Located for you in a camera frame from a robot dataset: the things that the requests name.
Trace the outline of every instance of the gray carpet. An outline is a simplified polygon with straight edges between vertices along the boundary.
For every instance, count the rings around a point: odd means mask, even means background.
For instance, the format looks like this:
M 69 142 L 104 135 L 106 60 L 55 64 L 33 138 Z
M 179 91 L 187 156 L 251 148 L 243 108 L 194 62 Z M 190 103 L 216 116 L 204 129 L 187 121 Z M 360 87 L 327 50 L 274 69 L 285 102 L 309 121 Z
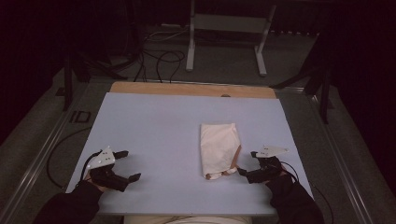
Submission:
M 203 82 L 236 85 L 268 86 L 295 75 L 315 39 L 298 35 L 270 35 L 264 48 L 264 60 L 268 76 L 259 77 L 253 53 L 253 45 L 247 42 L 223 43 L 215 46 L 213 43 L 200 41 L 196 45 L 195 66 L 192 72 L 184 70 L 186 61 L 172 78 L 174 82 Z M 186 36 L 167 42 L 148 42 L 146 49 L 181 50 L 187 53 Z M 149 51 L 160 56 L 160 52 Z M 167 55 L 167 60 L 175 57 Z M 155 72 L 157 60 L 145 56 L 147 79 L 158 80 Z M 163 81 L 169 81 L 177 63 L 160 63 L 159 71 Z M 120 71 L 123 76 L 133 80 L 139 64 Z M 92 126 L 105 93 L 114 81 L 98 72 L 88 85 L 82 85 L 85 90 L 80 99 L 76 98 L 73 110 L 90 111 L 92 117 L 89 123 L 67 123 L 60 139 L 70 133 Z M 293 84 L 302 87 L 305 80 Z M 62 71 L 54 79 L 53 87 L 35 104 L 35 107 L 14 130 L 7 141 L 1 146 L 3 157 L 0 159 L 0 206 L 2 210 L 10 196 L 20 184 L 29 164 L 45 145 L 52 128 L 56 125 L 62 112 L 63 98 L 55 96 L 62 87 Z M 329 125 L 323 125 L 318 119 L 318 111 L 310 96 L 292 91 L 277 91 L 294 141 L 308 176 L 308 180 L 316 186 L 312 187 L 314 198 L 325 216 L 326 223 L 331 223 L 333 213 L 334 223 L 360 223 L 359 215 L 351 201 L 342 178 L 338 160 L 334 156 L 334 143 L 347 171 L 353 176 L 358 192 L 361 193 L 364 206 L 368 210 L 372 223 L 396 223 L 396 201 L 378 172 L 368 148 L 339 99 L 336 88 L 331 90 L 329 109 Z M 88 137 L 89 130 L 78 133 L 62 142 L 52 155 L 50 173 L 62 185 L 67 184 L 74 166 L 78 161 Z M 12 223 L 31 223 L 44 202 L 62 189 L 50 183 L 45 168 L 38 176 L 30 193 L 21 204 Z M 97 216 L 92 223 L 119 223 L 120 217 Z M 276 217 L 255 217 L 254 223 L 276 223 Z

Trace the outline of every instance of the folded cloth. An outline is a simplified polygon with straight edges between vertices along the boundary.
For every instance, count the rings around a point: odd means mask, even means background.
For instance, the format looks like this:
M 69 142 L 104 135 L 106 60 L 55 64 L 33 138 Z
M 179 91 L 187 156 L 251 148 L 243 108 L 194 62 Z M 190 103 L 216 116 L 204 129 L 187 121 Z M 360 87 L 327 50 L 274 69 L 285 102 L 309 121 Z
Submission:
M 201 162 L 206 179 L 234 173 L 240 150 L 235 123 L 201 124 Z

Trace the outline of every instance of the hand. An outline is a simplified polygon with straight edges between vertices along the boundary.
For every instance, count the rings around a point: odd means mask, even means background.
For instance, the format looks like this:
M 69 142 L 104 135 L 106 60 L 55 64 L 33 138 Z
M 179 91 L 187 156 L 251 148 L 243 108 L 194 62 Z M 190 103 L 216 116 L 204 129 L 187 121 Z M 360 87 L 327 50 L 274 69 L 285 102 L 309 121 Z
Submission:
M 96 187 L 97 187 L 100 191 L 102 191 L 102 192 L 105 192 L 105 191 L 108 190 L 108 188 L 106 188 L 106 187 L 99 186 L 99 185 L 93 183 L 93 181 L 92 181 L 92 179 L 91 179 L 91 176 L 90 176 L 90 171 L 88 171 L 88 173 L 87 173 L 87 175 L 85 176 L 84 180 L 86 180 L 87 182 L 93 184 L 94 186 L 96 186 Z

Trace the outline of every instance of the black cable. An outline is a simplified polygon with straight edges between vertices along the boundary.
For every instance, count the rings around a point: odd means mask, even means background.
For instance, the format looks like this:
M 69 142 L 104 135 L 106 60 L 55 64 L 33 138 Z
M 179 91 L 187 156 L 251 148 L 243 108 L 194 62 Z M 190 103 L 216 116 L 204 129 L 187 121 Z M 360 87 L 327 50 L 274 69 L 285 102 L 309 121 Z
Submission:
M 155 56 L 155 55 L 149 53 L 148 51 L 162 52 L 163 54 L 161 54 L 161 56 L 157 57 L 157 56 Z M 173 71 L 172 75 L 169 77 L 169 83 L 172 83 L 172 77 L 175 75 L 175 73 L 177 72 L 177 70 L 180 68 L 181 62 L 182 62 L 182 61 L 184 60 L 184 58 L 185 58 L 185 54 L 184 54 L 182 51 L 180 51 L 180 50 L 152 50 L 152 49 L 145 49 L 143 52 L 146 53 L 148 56 L 157 59 L 156 72 L 157 72 L 157 77 L 158 77 L 158 79 L 160 80 L 160 82 L 163 82 L 163 81 L 162 81 L 162 78 L 161 78 L 161 74 L 160 74 L 160 66 L 159 66 L 160 63 L 161 63 L 161 62 L 165 62 L 165 63 L 178 63 L 177 68 Z M 177 59 L 176 59 L 176 60 L 173 60 L 173 61 L 163 59 L 163 57 L 164 57 L 165 55 L 167 55 L 167 54 L 173 54 L 173 55 L 175 55 L 175 56 L 177 57 Z
M 136 76 L 134 77 L 134 82 L 136 82 L 137 78 L 138 78 L 139 75 L 140 75 L 140 72 L 142 71 L 143 67 L 145 67 L 145 65 L 144 65 L 144 63 L 145 63 L 145 56 L 144 56 L 143 52 L 141 52 L 141 53 L 139 54 L 139 57 L 138 57 L 138 59 L 137 59 L 137 62 L 140 63 L 140 67 L 139 67 L 139 70 L 137 71 Z
M 143 66 L 143 76 L 142 76 L 142 78 L 143 78 L 144 82 L 148 82 L 148 79 L 146 77 L 146 66 Z
M 295 175 L 293 175 L 291 172 L 284 170 L 284 169 L 282 169 L 282 171 L 285 172 L 286 174 L 290 175 L 291 178 L 293 178 L 294 182 L 300 182 L 300 180 Z
M 332 212 L 332 207 L 330 206 L 329 201 L 327 201 L 327 198 L 324 196 L 324 194 L 317 188 L 317 186 L 315 186 L 312 182 L 308 181 L 312 187 L 314 187 L 314 189 L 316 189 L 318 191 L 318 193 L 322 196 L 322 198 L 324 199 L 324 201 L 326 202 L 327 206 L 329 207 L 330 210 L 330 214 L 332 216 L 332 224 L 334 223 L 334 213 Z
M 53 153 L 55 152 L 55 150 L 57 149 L 57 147 L 58 147 L 62 142 L 64 142 L 66 139 L 68 139 L 69 137 L 72 137 L 73 135 L 75 135 L 75 134 L 77 134 L 77 133 L 82 133 L 82 132 L 84 132 L 84 131 L 87 131 L 87 130 L 89 130 L 89 129 L 91 129 L 91 128 L 92 128 L 92 127 L 89 127 L 89 128 L 85 128 L 85 129 L 79 130 L 79 131 L 74 132 L 74 133 L 70 133 L 70 134 L 67 135 L 65 138 L 63 138 L 61 141 L 59 141 L 59 142 L 52 148 L 52 151 L 50 152 L 49 157 L 47 158 L 47 167 L 46 167 L 46 171 L 47 171 L 47 176 L 48 176 L 50 182 L 52 182 L 52 184 L 54 184 L 56 187 L 58 187 L 58 188 L 60 188 L 60 189 L 64 189 L 64 188 L 65 188 L 65 186 L 63 186 L 63 185 L 57 183 L 57 182 L 52 178 L 52 176 L 50 175 L 50 159 L 52 158 Z
M 295 178 L 297 179 L 297 182 L 300 182 L 300 178 L 298 177 L 298 174 L 297 174 L 296 170 L 294 170 L 294 168 L 290 164 L 288 164 L 287 162 L 284 162 L 284 161 L 281 161 L 280 163 L 288 165 L 294 171 L 294 173 L 296 174 Z

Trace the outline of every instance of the cable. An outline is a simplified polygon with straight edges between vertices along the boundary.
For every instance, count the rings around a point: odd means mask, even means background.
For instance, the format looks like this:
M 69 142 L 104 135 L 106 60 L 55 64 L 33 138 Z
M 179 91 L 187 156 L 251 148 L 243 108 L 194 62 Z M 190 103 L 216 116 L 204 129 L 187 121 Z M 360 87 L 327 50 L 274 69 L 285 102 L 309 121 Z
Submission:
M 145 63 L 145 55 L 143 54 L 143 51 L 139 54 L 137 62 L 140 63 L 140 67 L 139 67 L 139 70 L 137 71 L 136 76 L 134 77 L 134 82 L 137 81 L 137 78 L 139 77 L 140 72 L 142 71 L 142 69 L 143 69 L 142 78 L 143 78 L 143 81 L 146 82 L 146 66 L 144 65 L 144 63 Z
M 327 201 L 327 198 L 324 196 L 324 194 L 317 188 L 317 186 L 315 186 L 312 182 L 308 181 L 312 187 L 314 187 L 314 189 L 316 189 L 318 191 L 318 193 L 322 196 L 322 198 L 324 199 L 324 201 L 326 202 L 327 206 L 329 207 L 330 210 L 330 214 L 332 216 L 332 224 L 334 223 L 334 214 L 332 212 L 332 207 L 330 206 L 329 201 Z
M 64 189 L 64 188 L 65 188 L 65 185 L 62 186 L 61 184 L 57 183 L 57 182 L 52 178 L 52 176 L 50 175 L 50 159 L 52 158 L 53 153 L 55 152 L 56 148 L 57 148 L 62 142 L 64 142 L 66 139 L 68 139 L 69 137 L 72 137 L 72 136 L 74 136 L 74 135 L 77 134 L 77 133 L 82 133 L 82 132 L 84 132 L 84 131 L 87 131 L 87 130 L 89 130 L 89 129 L 91 129 L 91 128 L 92 128 L 92 127 L 88 127 L 88 128 L 79 130 L 79 131 L 77 131 L 77 132 L 70 133 L 70 134 L 67 135 L 65 138 L 63 138 L 61 141 L 59 141 L 59 142 L 52 148 L 52 151 L 50 152 L 49 157 L 47 158 L 47 167 L 46 167 L 46 171 L 47 171 L 47 176 L 48 176 L 50 182 L 52 182 L 52 184 L 54 184 L 56 187 L 58 187 L 58 188 L 60 188 L 60 189 Z
M 151 53 L 149 53 L 149 51 L 153 51 L 153 52 L 162 52 L 162 54 L 160 56 L 155 56 Z M 164 63 L 178 63 L 177 68 L 172 72 L 172 75 L 169 77 L 169 83 L 172 83 L 172 77 L 175 75 L 175 73 L 177 72 L 177 70 L 180 68 L 181 66 L 181 62 L 184 60 L 185 58 L 185 54 L 180 51 L 180 50 L 153 50 L 153 49 L 144 49 L 143 50 L 144 54 L 147 54 L 148 56 L 157 59 L 157 63 L 156 63 L 156 73 L 157 73 L 157 77 L 160 80 L 161 83 L 163 83 L 163 79 L 161 77 L 160 74 L 160 63 L 164 62 Z M 176 56 L 175 60 L 165 60 L 163 57 L 167 54 L 172 54 L 174 56 Z
M 300 178 L 298 177 L 296 170 L 294 170 L 294 168 L 290 164 L 288 164 L 287 162 L 284 162 L 284 161 L 281 161 L 280 163 L 288 165 L 296 174 L 295 178 L 297 179 L 297 182 L 300 182 Z
M 282 169 L 282 171 L 285 172 L 286 174 L 290 175 L 291 178 L 293 178 L 294 182 L 300 182 L 300 180 L 297 179 L 296 176 L 293 175 L 291 172 L 289 172 L 289 171 L 287 171 L 287 170 L 283 170 L 283 169 Z
M 156 33 L 153 33 L 153 34 L 149 35 L 148 37 L 146 37 L 145 40 L 161 42 L 161 41 L 164 41 L 164 40 L 171 39 L 171 38 L 173 38 L 175 36 L 182 35 L 182 34 L 187 33 L 187 32 L 188 32 L 187 29 L 184 30 L 184 31 L 179 31 L 179 32 L 156 32 Z M 165 37 L 163 39 L 151 39 L 152 36 L 157 35 L 157 34 L 174 34 L 174 35 L 170 35 L 170 36 Z

